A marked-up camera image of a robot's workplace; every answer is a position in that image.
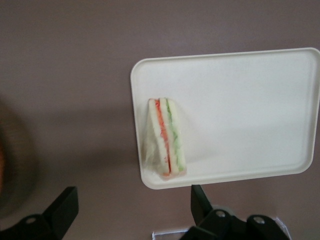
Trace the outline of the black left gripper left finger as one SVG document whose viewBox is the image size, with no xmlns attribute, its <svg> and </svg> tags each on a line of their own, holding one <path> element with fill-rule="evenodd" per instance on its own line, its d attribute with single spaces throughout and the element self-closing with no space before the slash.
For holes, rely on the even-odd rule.
<svg viewBox="0 0 320 240">
<path fill-rule="evenodd" d="M 61 240 L 79 213 L 78 189 L 67 187 L 41 214 L 0 231 L 2 240 Z"/>
</svg>

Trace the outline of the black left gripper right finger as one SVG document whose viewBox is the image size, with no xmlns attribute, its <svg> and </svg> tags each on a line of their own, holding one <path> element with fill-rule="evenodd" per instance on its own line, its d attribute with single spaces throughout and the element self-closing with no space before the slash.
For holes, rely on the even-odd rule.
<svg viewBox="0 0 320 240">
<path fill-rule="evenodd" d="M 190 210 L 195 225 L 185 240 L 246 240 L 246 224 L 228 211 L 213 207 L 201 185 L 192 185 Z"/>
</svg>

